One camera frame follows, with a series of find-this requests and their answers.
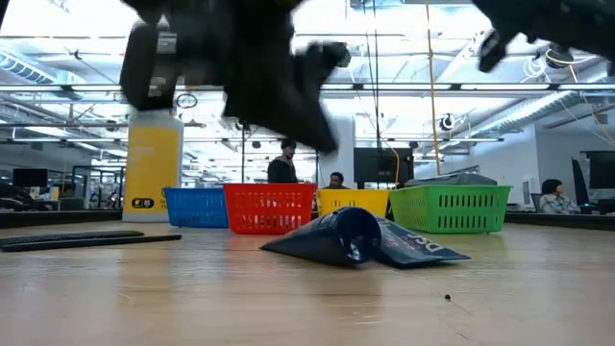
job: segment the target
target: basket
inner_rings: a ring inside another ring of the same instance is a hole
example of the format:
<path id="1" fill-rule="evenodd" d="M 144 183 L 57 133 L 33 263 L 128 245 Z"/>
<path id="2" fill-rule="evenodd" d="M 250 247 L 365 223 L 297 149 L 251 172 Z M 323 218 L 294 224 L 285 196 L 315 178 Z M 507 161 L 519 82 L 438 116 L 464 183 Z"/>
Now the basket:
<path id="1" fill-rule="evenodd" d="M 229 228 L 241 235 L 284 235 L 311 220 L 314 184 L 224 184 Z"/>
<path id="2" fill-rule="evenodd" d="M 502 230 L 512 186 L 423 185 L 391 191 L 395 222 L 433 234 Z"/>
<path id="3" fill-rule="evenodd" d="M 166 187 L 162 192 L 169 212 L 169 223 L 172 226 L 229 227 L 222 188 Z"/>
<path id="4" fill-rule="evenodd" d="M 320 189 L 318 214 L 326 215 L 344 207 L 363 208 L 377 216 L 386 216 L 389 190 Z"/>

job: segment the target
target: yellow sign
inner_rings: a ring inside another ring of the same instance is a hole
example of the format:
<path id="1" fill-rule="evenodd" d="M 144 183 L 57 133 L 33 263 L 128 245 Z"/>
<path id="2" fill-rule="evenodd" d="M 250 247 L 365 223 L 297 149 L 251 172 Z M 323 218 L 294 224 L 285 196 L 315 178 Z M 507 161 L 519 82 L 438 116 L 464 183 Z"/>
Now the yellow sign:
<path id="1" fill-rule="evenodd" d="M 179 145 L 177 130 L 136 127 L 129 131 L 126 211 L 166 212 L 162 189 L 179 183 Z"/>

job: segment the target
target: white pillar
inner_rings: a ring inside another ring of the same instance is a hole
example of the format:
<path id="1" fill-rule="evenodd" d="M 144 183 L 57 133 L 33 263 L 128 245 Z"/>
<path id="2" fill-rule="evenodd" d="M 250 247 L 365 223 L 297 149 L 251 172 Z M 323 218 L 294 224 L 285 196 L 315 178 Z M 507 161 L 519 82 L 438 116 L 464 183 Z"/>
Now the white pillar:
<path id="1" fill-rule="evenodd" d="M 168 222 L 162 194 L 181 187 L 184 123 L 170 111 L 134 112 L 128 133 L 122 220 Z"/>
<path id="2" fill-rule="evenodd" d="M 330 175 L 333 172 L 339 172 L 344 176 L 344 185 L 346 187 L 357 187 L 355 183 L 355 115 L 352 112 L 348 112 L 348 107 L 344 107 L 344 105 L 339 106 L 333 107 L 333 105 L 328 104 L 331 114 L 331 126 L 337 136 L 339 149 L 330 155 L 321 155 L 319 159 L 320 170 L 318 172 L 319 188 L 329 185 Z M 344 112 L 341 110 L 335 111 L 335 109 L 339 108 L 345 109 Z"/>

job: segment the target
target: blue plastic basket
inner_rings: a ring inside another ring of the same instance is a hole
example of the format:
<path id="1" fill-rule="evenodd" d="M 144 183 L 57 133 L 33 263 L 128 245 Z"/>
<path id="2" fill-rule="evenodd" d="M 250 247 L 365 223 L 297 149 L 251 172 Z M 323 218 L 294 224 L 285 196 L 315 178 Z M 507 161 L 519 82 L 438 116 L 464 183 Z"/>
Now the blue plastic basket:
<path id="1" fill-rule="evenodd" d="M 228 228 L 222 188 L 163 189 L 169 223 L 177 227 Z"/>

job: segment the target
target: red plastic basket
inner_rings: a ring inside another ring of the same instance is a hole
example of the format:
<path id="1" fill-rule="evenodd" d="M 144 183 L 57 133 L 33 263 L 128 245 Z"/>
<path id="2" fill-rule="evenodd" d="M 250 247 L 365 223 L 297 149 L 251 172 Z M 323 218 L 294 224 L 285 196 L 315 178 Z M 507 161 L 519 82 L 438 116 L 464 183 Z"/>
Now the red plastic basket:
<path id="1" fill-rule="evenodd" d="M 224 184 L 229 228 L 240 235 L 284 235 L 311 220 L 314 184 Z"/>

